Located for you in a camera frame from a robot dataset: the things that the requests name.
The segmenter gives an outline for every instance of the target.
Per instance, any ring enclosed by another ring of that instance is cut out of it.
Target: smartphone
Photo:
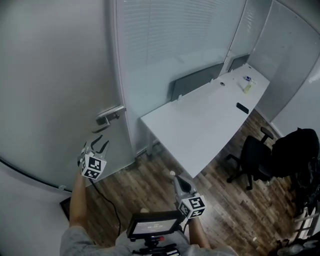
[[[242,110],[244,113],[249,114],[249,109],[247,109],[244,105],[237,102],[236,107],[240,110]]]

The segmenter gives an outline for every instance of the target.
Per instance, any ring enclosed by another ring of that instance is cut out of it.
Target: black backpack
[[[319,139],[313,129],[300,129],[282,137],[272,146],[272,174],[286,177],[309,172],[309,162],[318,159]]]

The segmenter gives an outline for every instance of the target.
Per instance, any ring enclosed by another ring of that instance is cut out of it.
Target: door handle
[[[99,126],[104,125],[104,127],[101,127],[98,130],[94,130],[92,131],[93,134],[98,134],[102,131],[104,131],[105,129],[107,129],[111,123],[111,120],[114,119],[119,119],[120,118],[120,114],[124,113],[126,111],[126,108],[123,105],[120,106],[116,106],[114,108],[111,108],[109,110],[103,111],[102,113],[98,114],[95,117],[95,121]]]

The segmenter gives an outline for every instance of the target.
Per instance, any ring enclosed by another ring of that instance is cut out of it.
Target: chair armrest
[[[268,136],[271,140],[274,139],[274,135],[272,134],[271,131],[267,130],[266,128],[264,127],[261,127],[261,132],[264,133],[265,136]]]

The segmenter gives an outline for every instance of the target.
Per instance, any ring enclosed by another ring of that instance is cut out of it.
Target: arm
[[[87,229],[86,183],[80,171],[77,172],[70,202],[69,227],[81,226]]]
[[[210,249],[208,238],[198,217],[193,218],[189,223],[189,236],[191,245],[199,245],[200,248]]]

